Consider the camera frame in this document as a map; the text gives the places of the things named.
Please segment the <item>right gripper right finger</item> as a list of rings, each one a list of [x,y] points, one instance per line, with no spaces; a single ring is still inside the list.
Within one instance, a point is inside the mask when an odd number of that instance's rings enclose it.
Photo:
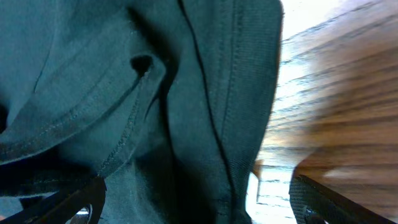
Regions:
[[[298,224],[394,224],[305,175],[292,178],[289,195]]]

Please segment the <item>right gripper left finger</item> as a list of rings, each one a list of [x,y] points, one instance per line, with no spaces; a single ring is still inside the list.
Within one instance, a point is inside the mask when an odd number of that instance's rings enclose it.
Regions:
[[[95,177],[63,189],[1,221],[1,224],[98,224],[106,198],[106,184]]]

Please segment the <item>black t-shirt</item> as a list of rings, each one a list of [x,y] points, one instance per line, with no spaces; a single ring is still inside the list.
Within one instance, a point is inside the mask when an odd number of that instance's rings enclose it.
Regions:
[[[101,223],[250,223],[279,1],[1,2],[1,215],[101,177]]]

